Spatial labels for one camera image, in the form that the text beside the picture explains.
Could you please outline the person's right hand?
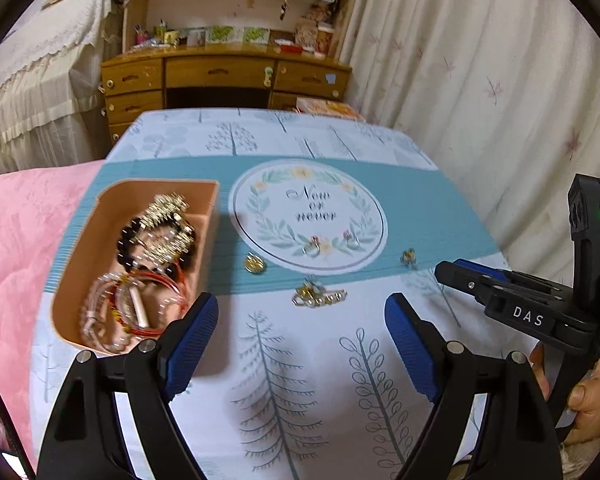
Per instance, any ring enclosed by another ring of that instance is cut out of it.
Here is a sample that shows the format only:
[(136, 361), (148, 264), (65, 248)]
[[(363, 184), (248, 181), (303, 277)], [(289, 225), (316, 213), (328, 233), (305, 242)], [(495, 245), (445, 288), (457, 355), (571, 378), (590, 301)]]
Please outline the person's right hand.
[(591, 375), (572, 389), (568, 408), (576, 413), (576, 418), (562, 441), (566, 451), (572, 456), (593, 456), (600, 452), (600, 360)]

